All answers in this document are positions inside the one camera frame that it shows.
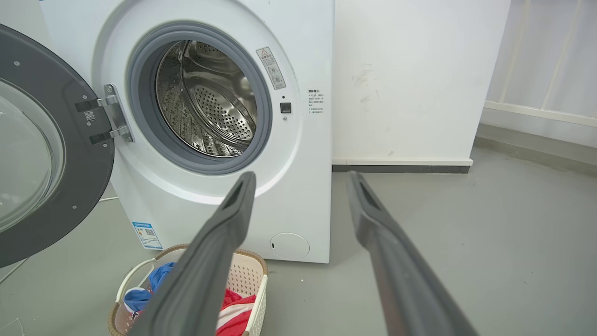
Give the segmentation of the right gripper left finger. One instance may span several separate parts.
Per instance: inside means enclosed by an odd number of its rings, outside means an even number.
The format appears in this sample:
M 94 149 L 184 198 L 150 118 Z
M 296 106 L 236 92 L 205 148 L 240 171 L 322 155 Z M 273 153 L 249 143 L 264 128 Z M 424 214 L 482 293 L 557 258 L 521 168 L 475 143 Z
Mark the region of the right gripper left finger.
M 247 236 L 256 175 L 241 174 L 146 309 L 131 336 L 214 336 L 233 253 Z

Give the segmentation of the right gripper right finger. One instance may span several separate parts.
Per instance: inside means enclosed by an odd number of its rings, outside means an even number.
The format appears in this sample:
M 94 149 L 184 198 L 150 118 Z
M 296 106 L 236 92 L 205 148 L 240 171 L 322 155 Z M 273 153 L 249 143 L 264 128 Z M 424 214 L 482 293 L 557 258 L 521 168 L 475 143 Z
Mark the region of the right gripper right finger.
M 370 255 L 388 335 L 477 335 L 364 176 L 350 171 L 346 189 L 356 239 Z

